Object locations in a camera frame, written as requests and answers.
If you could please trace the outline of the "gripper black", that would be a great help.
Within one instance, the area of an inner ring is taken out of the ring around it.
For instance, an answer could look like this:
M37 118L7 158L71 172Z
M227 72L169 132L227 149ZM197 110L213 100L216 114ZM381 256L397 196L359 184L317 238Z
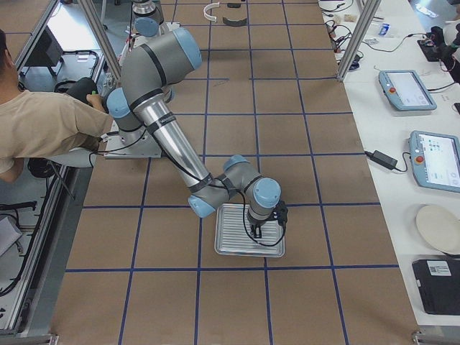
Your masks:
M252 236L256 235L257 239L261 239L262 238L262 227L267 222L265 220L261 221L261 220L252 218L251 216L248 219L249 219L249 224L250 224L250 234Z

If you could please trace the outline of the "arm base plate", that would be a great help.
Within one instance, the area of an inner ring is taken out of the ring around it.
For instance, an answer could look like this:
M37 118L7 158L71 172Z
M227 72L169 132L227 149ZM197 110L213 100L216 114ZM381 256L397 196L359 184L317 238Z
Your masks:
M152 136L141 126L133 132L119 130L115 121L107 138L103 154L106 159L161 158L162 150Z

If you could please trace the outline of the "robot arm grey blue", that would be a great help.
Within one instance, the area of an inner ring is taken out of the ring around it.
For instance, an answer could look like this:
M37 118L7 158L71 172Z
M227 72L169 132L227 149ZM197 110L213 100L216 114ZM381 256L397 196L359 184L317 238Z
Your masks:
M160 25L164 23L160 1L134 0L132 14L134 31L137 34L154 37L160 32Z
M123 99L138 122L179 170L190 191L188 203L201 218L240 194L248 206L247 235L253 242L262 237L261 227L277 221L286 227L288 209L281 200L279 183L262 176L241 155L224 164L215 178L182 132L164 100L163 89L181 82L201 66L201 51L192 34L179 27L153 37L129 52L121 67Z

